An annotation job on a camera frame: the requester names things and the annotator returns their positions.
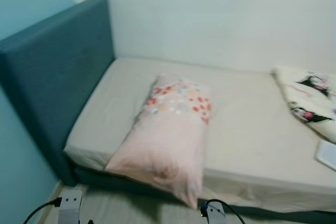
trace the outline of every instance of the white wall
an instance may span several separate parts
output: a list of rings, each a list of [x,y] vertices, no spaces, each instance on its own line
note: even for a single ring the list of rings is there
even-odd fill
[[[110,0],[118,57],[335,72],[334,0]]]

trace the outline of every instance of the pink pillowcase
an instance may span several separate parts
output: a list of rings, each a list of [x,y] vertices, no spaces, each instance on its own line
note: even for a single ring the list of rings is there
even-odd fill
[[[169,191],[196,209],[210,111],[207,87],[176,75],[158,76],[105,170]]]

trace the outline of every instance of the mattress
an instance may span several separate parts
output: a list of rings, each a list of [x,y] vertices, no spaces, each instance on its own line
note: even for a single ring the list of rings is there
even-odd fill
[[[319,137],[290,114],[266,73],[119,58],[69,135],[70,159],[102,171],[159,73],[176,73],[213,89],[202,198],[278,212],[336,210],[336,172],[314,159]]]

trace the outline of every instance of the wooden floor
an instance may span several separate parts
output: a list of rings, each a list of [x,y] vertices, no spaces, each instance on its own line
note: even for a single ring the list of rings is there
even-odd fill
[[[83,191],[80,208],[80,223],[87,224],[90,219],[94,224],[207,224],[199,211],[191,210],[181,204],[162,202],[158,199],[137,195],[113,193],[91,189],[79,185]],[[52,208],[44,224],[57,224],[58,208]],[[227,214],[225,224],[239,224],[239,219]],[[244,217],[246,224],[294,224],[280,220],[261,220]]]

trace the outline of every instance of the black cable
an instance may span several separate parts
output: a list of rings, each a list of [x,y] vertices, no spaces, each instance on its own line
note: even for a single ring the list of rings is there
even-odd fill
[[[205,203],[205,205],[208,206],[210,202],[219,202],[222,205],[226,206],[227,208],[229,208],[240,219],[240,221],[241,221],[242,224],[246,224],[244,222],[244,220],[242,219],[242,217],[240,216],[240,214],[237,213],[231,206],[229,206],[229,204],[225,203],[224,201],[221,201],[220,199],[210,199],[210,200],[207,200],[207,202]]]
[[[29,222],[29,220],[31,219],[32,216],[34,216],[34,214],[36,214],[37,212],[39,212],[42,208],[49,206],[49,205],[54,205],[55,207],[59,207],[61,204],[62,198],[56,198],[52,201],[49,201],[47,203],[44,203],[43,205],[39,206],[38,208],[36,208],[25,220],[25,222],[23,222],[23,224],[27,224]]]

